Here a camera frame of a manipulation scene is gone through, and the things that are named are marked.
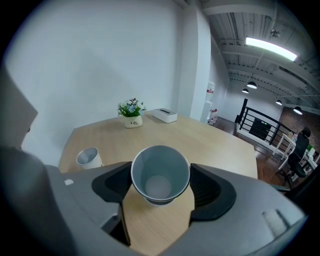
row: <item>brick wall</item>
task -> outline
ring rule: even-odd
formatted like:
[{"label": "brick wall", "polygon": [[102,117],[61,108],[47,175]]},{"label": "brick wall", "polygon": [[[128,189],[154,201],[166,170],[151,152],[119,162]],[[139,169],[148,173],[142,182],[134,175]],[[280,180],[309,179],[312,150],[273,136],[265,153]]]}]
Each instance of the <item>brick wall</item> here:
[{"label": "brick wall", "polygon": [[293,111],[293,108],[284,107],[279,122],[296,133],[308,127],[311,131],[310,144],[314,145],[317,152],[320,152],[320,115],[306,111],[303,111],[303,115],[299,115]]}]

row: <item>white paper cup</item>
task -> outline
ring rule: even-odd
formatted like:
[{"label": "white paper cup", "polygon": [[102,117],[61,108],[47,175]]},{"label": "white paper cup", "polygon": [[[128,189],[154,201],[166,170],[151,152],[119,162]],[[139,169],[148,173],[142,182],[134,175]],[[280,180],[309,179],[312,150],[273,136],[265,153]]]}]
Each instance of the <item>white paper cup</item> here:
[{"label": "white paper cup", "polygon": [[131,165],[135,189],[151,204],[164,206],[180,196],[190,181],[190,165],[176,149],[157,145],[142,150]]},{"label": "white paper cup", "polygon": [[103,166],[99,151],[96,147],[89,147],[82,150],[76,157],[76,163],[86,170]]}]

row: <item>ceiling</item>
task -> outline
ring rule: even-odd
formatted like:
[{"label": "ceiling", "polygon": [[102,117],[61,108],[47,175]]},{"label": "ceiling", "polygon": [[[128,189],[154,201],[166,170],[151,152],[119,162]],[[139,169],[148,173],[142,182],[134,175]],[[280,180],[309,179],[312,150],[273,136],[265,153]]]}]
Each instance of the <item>ceiling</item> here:
[{"label": "ceiling", "polygon": [[[317,50],[285,6],[274,0],[201,0],[201,4],[231,80],[254,81],[282,102],[320,109]],[[278,38],[271,36],[272,29],[279,31]],[[247,46],[246,37],[283,47],[297,58],[292,62],[276,53]]]}]

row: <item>white tissue box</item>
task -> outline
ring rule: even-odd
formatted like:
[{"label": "white tissue box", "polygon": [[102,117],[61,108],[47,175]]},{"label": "white tissue box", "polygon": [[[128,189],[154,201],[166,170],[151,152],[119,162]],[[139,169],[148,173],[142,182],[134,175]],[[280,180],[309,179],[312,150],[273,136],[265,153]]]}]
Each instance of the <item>white tissue box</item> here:
[{"label": "white tissue box", "polygon": [[178,119],[178,114],[176,112],[173,112],[165,108],[158,108],[153,110],[152,115],[155,118],[164,121],[165,123],[172,123],[174,121],[177,121]]}]

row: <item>wooden floor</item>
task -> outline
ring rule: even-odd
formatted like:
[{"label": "wooden floor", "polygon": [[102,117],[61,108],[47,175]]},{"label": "wooden floor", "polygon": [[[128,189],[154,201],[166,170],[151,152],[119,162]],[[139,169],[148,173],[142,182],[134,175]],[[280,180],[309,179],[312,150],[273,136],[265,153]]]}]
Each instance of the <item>wooden floor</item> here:
[{"label": "wooden floor", "polygon": [[[248,143],[253,145],[256,158],[256,166],[258,170],[258,179],[269,184],[280,185],[288,187],[283,176],[277,173],[279,166],[282,164],[279,155],[272,155],[272,151],[265,146],[257,143],[256,141],[236,132],[236,124],[232,121],[219,117],[215,124],[212,126],[232,134]],[[283,168],[285,173],[289,172],[288,165]],[[298,178],[291,185],[294,188],[299,183],[303,182],[304,178]]]}]

